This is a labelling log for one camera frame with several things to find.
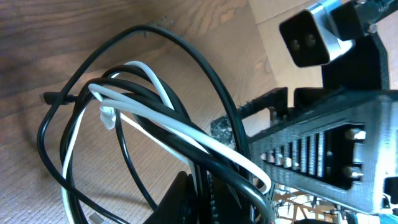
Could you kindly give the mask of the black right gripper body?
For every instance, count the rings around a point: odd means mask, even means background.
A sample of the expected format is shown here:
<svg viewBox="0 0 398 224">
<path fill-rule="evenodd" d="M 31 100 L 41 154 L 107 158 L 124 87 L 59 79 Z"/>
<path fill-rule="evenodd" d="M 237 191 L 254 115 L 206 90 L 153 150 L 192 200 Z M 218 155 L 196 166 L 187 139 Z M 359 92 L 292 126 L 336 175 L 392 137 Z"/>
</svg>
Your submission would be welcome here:
<svg viewBox="0 0 398 224">
<path fill-rule="evenodd" d="M 249 138 L 272 181 L 366 214 L 397 203 L 397 92 L 340 90 Z"/>
</svg>

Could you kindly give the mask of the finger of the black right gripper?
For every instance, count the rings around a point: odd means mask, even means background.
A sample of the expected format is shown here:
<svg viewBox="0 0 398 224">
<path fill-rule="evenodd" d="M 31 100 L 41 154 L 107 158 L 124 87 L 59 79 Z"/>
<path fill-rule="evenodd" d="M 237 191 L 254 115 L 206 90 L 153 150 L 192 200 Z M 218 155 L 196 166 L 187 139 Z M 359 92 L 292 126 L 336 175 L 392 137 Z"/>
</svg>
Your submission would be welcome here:
<svg viewBox="0 0 398 224">
<path fill-rule="evenodd" d="M 213 120 L 210 123 L 211 137 L 227 146 L 235 146 L 235 140 L 231 124 L 226 115 Z"/>
</svg>

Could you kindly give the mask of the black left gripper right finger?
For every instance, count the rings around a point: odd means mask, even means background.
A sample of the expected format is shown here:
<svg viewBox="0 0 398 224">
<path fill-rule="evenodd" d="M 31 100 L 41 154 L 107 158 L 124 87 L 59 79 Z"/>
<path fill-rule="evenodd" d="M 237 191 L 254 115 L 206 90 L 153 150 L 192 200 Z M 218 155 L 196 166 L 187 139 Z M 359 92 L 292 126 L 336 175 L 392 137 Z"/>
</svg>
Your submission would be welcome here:
<svg viewBox="0 0 398 224">
<path fill-rule="evenodd" d="M 228 186 L 209 174 L 210 220 L 212 224 L 253 224 L 246 217 Z"/>
</svg>

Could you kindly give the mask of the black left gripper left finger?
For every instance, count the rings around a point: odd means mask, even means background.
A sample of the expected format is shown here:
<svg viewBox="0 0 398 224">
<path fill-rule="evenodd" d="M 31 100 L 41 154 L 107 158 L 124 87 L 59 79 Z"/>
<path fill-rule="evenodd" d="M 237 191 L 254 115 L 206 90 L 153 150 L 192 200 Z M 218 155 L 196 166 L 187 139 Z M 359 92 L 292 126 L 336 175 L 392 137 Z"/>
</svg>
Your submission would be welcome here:
<svg viewBox="0 0 398 224">
<path fill-rule="evenodd" d="M 184 171 L 177 174 L 156 211 L 144 224 L 196 224 L 197 195 L 193 177 Z"/>
</svg>

